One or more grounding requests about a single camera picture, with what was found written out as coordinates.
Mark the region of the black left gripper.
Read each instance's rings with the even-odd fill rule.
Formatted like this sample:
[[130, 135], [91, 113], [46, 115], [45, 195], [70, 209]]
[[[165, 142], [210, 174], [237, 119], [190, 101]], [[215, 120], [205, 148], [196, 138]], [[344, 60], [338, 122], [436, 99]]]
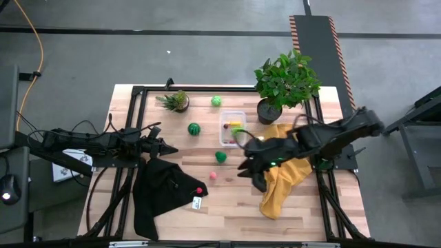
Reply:
[[150, 158], [157, 158], [158, 154], [161, 156], [174, 154], [178, 149], [172, 145], [168, 145], [163, 138], [157, 138], [161, 129], [157, 126], [149, 127], [150, 133], [147, 136], [140, 137], [139, 147], [140, 152], [148, 153]]

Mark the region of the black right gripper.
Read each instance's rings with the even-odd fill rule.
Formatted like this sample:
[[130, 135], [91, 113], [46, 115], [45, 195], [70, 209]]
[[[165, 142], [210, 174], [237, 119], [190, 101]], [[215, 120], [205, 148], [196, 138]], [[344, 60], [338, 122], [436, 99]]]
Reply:
[[249, 140], [243, 145], [245, 161], [239, 167], [238, 177], [254, 177], [254, 187], [260, 192], [267, 191], [267, 181], [264, 171], [282, 163], [297, 158], [302, 152], [301, 144], [291, 134], [287, 138], [270, 138], [261, 140], [257, 136], [249, 135]]

